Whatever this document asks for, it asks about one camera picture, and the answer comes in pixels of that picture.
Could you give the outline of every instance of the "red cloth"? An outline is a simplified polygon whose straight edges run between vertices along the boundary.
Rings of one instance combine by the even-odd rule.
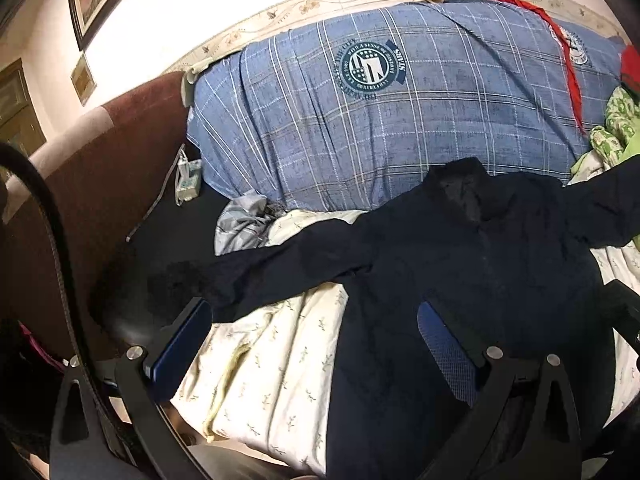
[[[498,1],[513,4],[515,6],[522,7],[523,9],[535,12],[538,16],[540,16],[540,18],[545,20],[549,24],[551,29],[555,32],[558,40],[560,40],[560,43],[562,45],[562,50],[564,51],[564,63],[566,65],[566,84],[569,87],[569,97],[571,98],[571,107],[574,110],[575,122],[578,123],[578,128],[580,128],[582,134],[586,135],[584,128],[582,127],[582,95],[580,94],[578,80],[575,77],[574,65],[571,62],[571,57],[569,56],[569,44],[566,42],[566,39],[564,38],[564,34],[560,30],[560,27],[558,27],[558,24],[551,19],[551,17],[546,13],[546,10],[542,7],[535,6],[523,0]]]
[[[640,56],[633,45],[629,45],[622,52],[620,78],[627,90],[640,97]]]

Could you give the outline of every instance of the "floral wallpaper trim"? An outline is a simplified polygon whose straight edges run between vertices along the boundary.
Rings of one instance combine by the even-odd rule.
[[[290,28],[326,20],[350,12],[388,7],[413,0],[287,0],[236,23],[200,44],[163,73],[183,71],[196,63],[214,62],[241,50],[253,41],[260,41]],[[620,36],[629,43],[619,23],[612,23],[586,6],[573,0],[526,0],[543,7],[554,18],[577,23],[601,36]]]

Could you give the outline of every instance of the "small framed picture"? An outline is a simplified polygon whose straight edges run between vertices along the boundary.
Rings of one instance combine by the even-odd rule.
[[[84,106],[90,95],[94,93],[96,87],[94,76],[91,75],[84,52],[82,56],[80,56],[74,71],[71,73],[71,82],[74,84],[78,99],[80,99],[82,106]]]

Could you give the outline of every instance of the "red strap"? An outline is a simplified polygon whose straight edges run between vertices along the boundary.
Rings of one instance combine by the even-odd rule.
[[[551,17],[546,13],[546,10],[542,7],[535,6],[523,0],[498,1],[513,4],[515,6],[522,7],[523,9],[535,12],[538,16],[540,16],[540,18],[545,20],[551,26],[551,29],[555,32],[558,40],[562,45],[562,50],[564,51],[564,63],[566,65],[566,84],[569,87],[569,97],[571,99],[571,108],[574,110],[575,122],[578,123],[578,128],[580,128],[582,134],[586,135],[584,128],[582,127],[582,96],[580,95],[580,87],[578,86],[578,80],[575,77],[574,65],[571,62],[571,57],[569,56],[569,44],[566,42],[566,39],[564,38],[564,34],[560,30],[560,27],[558,27],[558,24],[551,19]]]

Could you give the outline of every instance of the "pink fabric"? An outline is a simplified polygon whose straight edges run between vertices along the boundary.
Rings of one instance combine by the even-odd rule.
[[[64,373],[65,365],[63,365],[62,363],[59,363],[53,357],[47,354],[45,349],[39,345],[39,343],[36,341],[36,338],[34,338],[34,336],[31,334],[31,330],[25,327],[20,321],[18,323],[20,324],[20,329],[22,330],[22,333],[25,336],[27,336],[27,338],[29,339],[29,344],[40,355],[40,357],[42,357],[45,362],[53,366],[56,370]]]

